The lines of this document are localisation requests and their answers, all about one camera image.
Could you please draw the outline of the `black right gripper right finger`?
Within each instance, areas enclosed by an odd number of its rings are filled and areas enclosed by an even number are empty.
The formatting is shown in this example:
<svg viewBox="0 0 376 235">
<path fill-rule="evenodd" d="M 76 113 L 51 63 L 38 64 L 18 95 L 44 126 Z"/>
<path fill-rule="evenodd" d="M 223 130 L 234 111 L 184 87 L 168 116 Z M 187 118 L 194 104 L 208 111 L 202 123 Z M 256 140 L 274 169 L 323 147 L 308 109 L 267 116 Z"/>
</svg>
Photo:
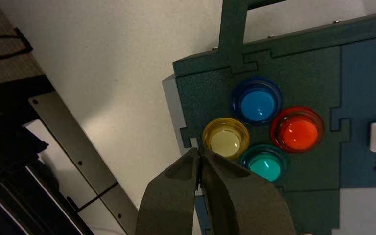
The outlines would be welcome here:
<svg viewBox="0 0 376 235">
<path fill-rule="evenodd" d="M 214 235 L 294 235 L 286 201 L 270 181 L 210 151 L 201 158 L 201 189 Z"/>
</svg>

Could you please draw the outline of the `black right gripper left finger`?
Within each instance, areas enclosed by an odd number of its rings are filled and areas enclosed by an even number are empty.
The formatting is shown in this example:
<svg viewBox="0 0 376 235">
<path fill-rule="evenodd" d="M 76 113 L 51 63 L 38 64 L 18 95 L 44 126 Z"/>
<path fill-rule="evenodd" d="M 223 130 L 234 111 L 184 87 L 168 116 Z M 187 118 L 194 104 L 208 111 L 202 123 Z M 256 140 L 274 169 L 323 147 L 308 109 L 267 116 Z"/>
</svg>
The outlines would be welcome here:
<svg viewBox="0 0 376 235">
<path fill-rule="evenodd" d="M 148 183 L 139 208 L 137 235 L 192 233 L 199 160 L 198 149 L 192 148 Z"/>
</svg>

